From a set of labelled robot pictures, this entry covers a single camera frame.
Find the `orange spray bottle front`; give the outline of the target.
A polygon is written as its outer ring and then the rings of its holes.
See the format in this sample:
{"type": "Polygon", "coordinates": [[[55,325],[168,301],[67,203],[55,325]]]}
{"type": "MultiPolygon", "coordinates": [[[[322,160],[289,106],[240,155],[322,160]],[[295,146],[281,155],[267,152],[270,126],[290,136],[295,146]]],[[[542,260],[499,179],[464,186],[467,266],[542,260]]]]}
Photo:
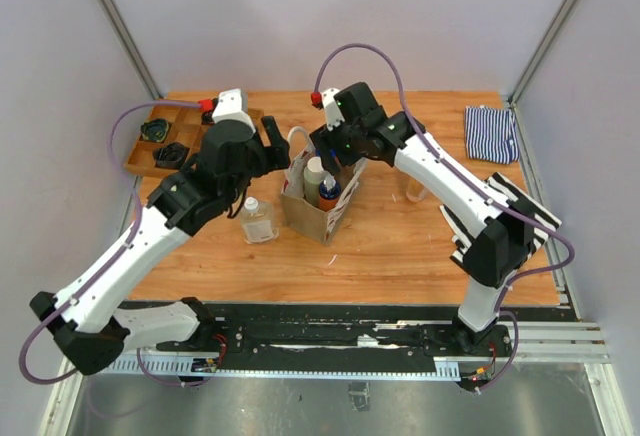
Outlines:
{"type": "Polygon", "coordinates": [[[340,194],[340,183],[328,173],[318,187],[318,208],[324,212],[332,210],[336,206],[340,194]]]}

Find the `clear bottle white cap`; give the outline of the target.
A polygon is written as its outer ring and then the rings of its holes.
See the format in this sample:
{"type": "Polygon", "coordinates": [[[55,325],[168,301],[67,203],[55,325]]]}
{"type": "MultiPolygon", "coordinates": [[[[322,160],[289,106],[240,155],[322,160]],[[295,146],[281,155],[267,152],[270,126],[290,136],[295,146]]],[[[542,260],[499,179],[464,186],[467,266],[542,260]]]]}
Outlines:
{"type": "Polygon", "coordinates": [[[279,235],[274,208],[267,201],[247,197],[239,219],[248,244],[272,241],[279,235]]]}

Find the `clear bottle pink cap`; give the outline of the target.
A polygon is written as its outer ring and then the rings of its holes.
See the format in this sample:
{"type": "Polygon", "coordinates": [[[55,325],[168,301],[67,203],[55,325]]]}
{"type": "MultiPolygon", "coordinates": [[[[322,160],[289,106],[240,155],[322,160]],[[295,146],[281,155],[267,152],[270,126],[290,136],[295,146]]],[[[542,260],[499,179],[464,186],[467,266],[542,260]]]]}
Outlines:
{"type": "Polygon", "coordinates": [[[406,188],[406,197],[409,201],[417,203],[423,201],[428,195],[428,189],[419,181],[410,178],[406,188]]]}

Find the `blue white striped cloth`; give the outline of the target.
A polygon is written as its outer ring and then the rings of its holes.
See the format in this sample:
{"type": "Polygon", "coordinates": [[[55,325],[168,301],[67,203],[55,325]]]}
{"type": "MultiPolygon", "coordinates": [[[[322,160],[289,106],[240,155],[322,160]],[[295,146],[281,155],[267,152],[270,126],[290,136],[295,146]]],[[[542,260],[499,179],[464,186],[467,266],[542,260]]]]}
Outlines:
{"type": "Polygon", "coordinates": [[[515,115],[510,109],[466,107],[464,133],[470,159],[509,165],[520,158],[515,115]]]}

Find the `black white striped cloth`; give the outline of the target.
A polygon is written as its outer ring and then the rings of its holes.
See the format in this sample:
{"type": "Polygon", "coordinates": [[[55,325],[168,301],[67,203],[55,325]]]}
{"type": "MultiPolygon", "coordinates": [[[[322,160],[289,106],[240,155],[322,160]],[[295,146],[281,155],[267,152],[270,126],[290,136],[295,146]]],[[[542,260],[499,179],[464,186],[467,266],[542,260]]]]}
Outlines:
{"type": "MultiPolygon", "coordinates": [[[[551,231],[557,231],[561,227],[562,221],[558,217],[500,172],[495,172],[488,177],[484,181],[484,186],[484,191],[489,196],[495,199],[497,195],[500,195],[498,201],[501,205],[522,214],[528,220],[534,220],[551,231]]],[[[450,208],[441,205],[440,211],[453,231],[452,241],[456,245],[456,249],[451,255],[451,260],[459,267],[463,267],[463,256],[472,247],[475,237],[450,208]]]]}

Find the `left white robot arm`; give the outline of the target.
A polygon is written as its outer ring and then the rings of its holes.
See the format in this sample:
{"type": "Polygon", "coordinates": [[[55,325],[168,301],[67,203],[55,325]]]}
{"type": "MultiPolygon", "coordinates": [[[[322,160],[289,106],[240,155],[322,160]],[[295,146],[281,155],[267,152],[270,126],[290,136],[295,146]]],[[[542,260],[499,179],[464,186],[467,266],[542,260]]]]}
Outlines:
{"type": "Polygon", "coordinates": [[[250,123],[215,122],[200,151],[165,177],[121,236],[90,269],[57,293],[40,292],[31,309],[74,368],[93,375],[122,353],[165,342],[200,352],[213,342],[216,321],[195,297],[147,309],[121,303],[174,249],[211,220],[237,216],[250,182],[290,164],[289,144],[264,116],[263,140],[250,123]]]}

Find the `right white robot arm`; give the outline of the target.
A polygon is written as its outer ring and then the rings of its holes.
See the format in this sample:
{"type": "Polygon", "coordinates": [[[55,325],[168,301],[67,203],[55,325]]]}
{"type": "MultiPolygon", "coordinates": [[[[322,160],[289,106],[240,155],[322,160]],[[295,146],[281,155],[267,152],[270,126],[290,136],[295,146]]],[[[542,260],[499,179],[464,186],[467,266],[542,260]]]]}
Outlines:
{"type": "Polygon", "coordinates": [[[534,249],[533,227],[512,214],[521,210],[531,216],[532,204],[511,200],[475,177],[437,146],[408,109],[388,116],[364,82],[314,91],[311,103],[326,118],[311,140],[327,171],[337,174],[361,159],[383,161],[436,196],[460,229],[458,264],[470,282],[453,320],[453,343],[463,355],[480,353],[498,319],[507,278],[534,249]]]}

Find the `canvas tote bag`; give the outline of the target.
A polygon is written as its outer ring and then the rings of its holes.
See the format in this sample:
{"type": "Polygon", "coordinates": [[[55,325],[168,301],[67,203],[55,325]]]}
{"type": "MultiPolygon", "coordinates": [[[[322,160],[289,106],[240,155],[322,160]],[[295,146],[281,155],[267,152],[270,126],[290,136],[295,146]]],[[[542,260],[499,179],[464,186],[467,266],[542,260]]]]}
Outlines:
{"type": "Polygon", "coordinates": [[[360,186],[366,161],[342,167],[337,176],[332,176],[305,129],[291,129],[288,143],[296,134],[304,138],[305,147],[284,172],[280,192],[284,221],[299,234],[328,246],[360,186]]]}

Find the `small black rolled belt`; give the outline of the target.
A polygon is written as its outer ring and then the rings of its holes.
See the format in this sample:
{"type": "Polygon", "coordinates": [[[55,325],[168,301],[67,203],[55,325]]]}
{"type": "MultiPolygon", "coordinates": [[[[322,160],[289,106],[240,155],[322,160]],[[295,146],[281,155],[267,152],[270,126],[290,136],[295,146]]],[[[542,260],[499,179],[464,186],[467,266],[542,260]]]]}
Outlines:
{"type": "Polygon", "coordinates": [[[201,123],[203,125],[213,125],[214,124],[213,113],[214,113],[214,109],[203,111],[201,114],[201,123]]]}

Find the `wooden compartment tray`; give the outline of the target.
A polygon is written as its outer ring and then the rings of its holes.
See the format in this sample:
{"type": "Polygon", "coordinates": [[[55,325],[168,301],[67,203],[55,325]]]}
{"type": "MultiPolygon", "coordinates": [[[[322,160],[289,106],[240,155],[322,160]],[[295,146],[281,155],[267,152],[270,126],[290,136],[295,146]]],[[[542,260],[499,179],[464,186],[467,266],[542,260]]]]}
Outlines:
{"type": "Polygon", "coordinates": [[[124,163],[124,168],[140,177],[164,178],[176,168],[162,168],[157,165],[154,152],[170,143],[178,142],[188,149],[187,157],[200,149],[202,139],[210,124],[203,124],[201,112],[195,109],[156,107],[147,118],[165,119],[170,123],[168,135],[163,142],[152,142],[139,137],[124,163]]]}

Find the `green patterned rolled belt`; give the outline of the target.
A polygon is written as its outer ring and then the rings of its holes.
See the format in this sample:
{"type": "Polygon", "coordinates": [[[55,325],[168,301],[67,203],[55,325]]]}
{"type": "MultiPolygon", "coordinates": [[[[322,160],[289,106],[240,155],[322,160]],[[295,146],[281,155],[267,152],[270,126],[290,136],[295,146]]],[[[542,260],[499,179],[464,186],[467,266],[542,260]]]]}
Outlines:
{"type": "Polygon", "coordinates": [[[171,122],[164,118],[145,121],[140,126],[140,140],[152,143],[163,143],[169,135],[171,122]]]}

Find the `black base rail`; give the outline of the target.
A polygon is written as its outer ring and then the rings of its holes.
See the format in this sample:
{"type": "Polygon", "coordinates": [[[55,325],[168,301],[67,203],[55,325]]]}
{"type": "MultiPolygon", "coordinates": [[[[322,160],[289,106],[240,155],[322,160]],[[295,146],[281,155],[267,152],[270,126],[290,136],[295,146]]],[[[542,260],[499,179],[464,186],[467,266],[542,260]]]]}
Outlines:
{"type": "Polygon", "coordinates": [[[199,352],[227,346],[234,370],[418,373],[438,357],[508,357],[504,325],[467,335],[452,306],[209,303],[212,337],[199,352]]]}

